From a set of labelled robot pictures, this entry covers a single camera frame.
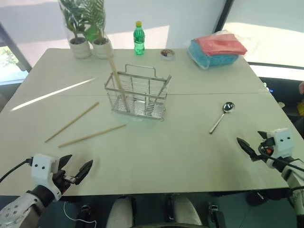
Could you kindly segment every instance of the basket handle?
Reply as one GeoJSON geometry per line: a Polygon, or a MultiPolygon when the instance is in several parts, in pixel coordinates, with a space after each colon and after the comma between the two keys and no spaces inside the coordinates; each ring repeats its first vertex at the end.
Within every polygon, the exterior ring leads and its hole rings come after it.
{"type": "Polygon", "coordinates": [[[154,67],[152,67],[152,66],[141,66],[141,65],[126,64],[125,67],[124,67],[126,73],[127,73],[127,66],[153,69],[154,70],[154,77],[157,77],[156,76],[156,69],[154,67]]]}

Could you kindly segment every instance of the green bottle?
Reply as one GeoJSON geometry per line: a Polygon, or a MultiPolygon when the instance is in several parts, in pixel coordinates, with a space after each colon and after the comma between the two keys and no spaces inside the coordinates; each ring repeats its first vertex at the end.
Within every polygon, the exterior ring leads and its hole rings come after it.
{"type": "Polygon", "coordinates": [[[144,32],[142,29],[142,22],[136,22],[136,29],[133,33],[134,37],[134,51],[137,55],[144,54],[144,32]]]}

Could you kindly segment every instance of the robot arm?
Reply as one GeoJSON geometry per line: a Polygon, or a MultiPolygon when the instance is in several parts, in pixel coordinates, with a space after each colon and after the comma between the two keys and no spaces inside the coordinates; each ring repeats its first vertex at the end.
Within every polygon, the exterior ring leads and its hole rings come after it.
{"type": "Polygon", "coordinates": [[[263,160],[268,167],[277,169],[282,174],[290,188],[289,193],[293,196],[298,228],[304,228],[304,162],[292,157],[294,144],[291,131],[283,128],[258,133],[264,139],[258,148],[260,155],[243,139],[237,138],[237,142],[253,162],[263,160]]]}
{"type": "Polygon", "coordinates": [[[36,187],[0,211],[0,228],[36,227],[45,208],[52,201],[58,201],[71,184],[78,185],[92,167],[93,160],[85,163],[76,176],[67,176],[61,169],[70,158],[71,155],[60,159],[51,155],[35,155],[31,175],[36,187]]]}

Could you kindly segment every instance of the potted plant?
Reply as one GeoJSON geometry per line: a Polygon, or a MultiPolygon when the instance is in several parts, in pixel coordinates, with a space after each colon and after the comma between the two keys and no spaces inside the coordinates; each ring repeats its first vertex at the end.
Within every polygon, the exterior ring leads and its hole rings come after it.
{"type": "Polygon", "coordinates": [[[105,35],[104,0],[83,0],[84,17],[89,28],[84,32],[86,39],[92,43],[98,58],[107,59],[105,45],[111,41],[105,35]]]}
{"type": "Polygon", "coordinates": [[[60,9],[63,13],[65,26],[73,33],[69,39],[70,47],[76,58],[86,58],[91,55],[89,43],[84,37],[87,19],[84,9],[80,7],[80,0],[60,0],[60,9]]]}

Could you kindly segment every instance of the pink tissue package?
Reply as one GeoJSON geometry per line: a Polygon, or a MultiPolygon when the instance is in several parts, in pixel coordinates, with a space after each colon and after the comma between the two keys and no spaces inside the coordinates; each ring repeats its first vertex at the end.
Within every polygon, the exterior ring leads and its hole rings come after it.
{"type": "Polygon", "coordinates": [[[247,49],[233,34],[211,35],[195,39],[203,53],[212,55],[244,55],[247,49]]]}

